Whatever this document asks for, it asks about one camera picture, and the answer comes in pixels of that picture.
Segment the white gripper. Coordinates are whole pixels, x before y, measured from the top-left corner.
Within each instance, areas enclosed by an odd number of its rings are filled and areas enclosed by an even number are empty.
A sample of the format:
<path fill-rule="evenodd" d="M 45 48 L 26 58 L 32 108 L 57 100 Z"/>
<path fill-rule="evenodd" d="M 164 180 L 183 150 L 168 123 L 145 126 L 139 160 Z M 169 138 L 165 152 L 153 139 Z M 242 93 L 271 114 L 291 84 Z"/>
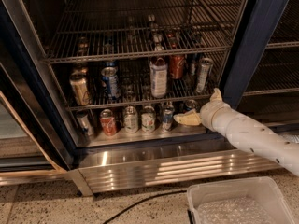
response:
<path fill-rule="evenodd" d="M 199 126 L 202 123 L 213 132 L 224 132 L 228 120 L 222 115 L 231 111 L 232 108 L 222 101 L 221 91 L 215 88 L 210 97 L 210 102 L 201 107 L 200 115 L 195 109 L 192 109 L 186 113 L 176 114 L 174 120 L 178 124 L 186 126 Z"/>

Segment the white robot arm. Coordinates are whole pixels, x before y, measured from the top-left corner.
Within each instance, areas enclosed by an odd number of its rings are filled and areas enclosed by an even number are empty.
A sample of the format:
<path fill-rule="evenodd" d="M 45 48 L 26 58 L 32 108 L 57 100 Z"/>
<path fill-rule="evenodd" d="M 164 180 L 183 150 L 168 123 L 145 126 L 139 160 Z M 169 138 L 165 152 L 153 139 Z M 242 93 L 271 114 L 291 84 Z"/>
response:
<path fill-rule="evenodd" d="M 261 122 L 233 110 L 223 102 L 218 88 L 210 100 L 201 107 L 176 114 L 178 124 L 199 126 L 225 137 L 235 148 L 274 161 L 289 172 L 299 176 L 299 144 L 274 133 Z"/>

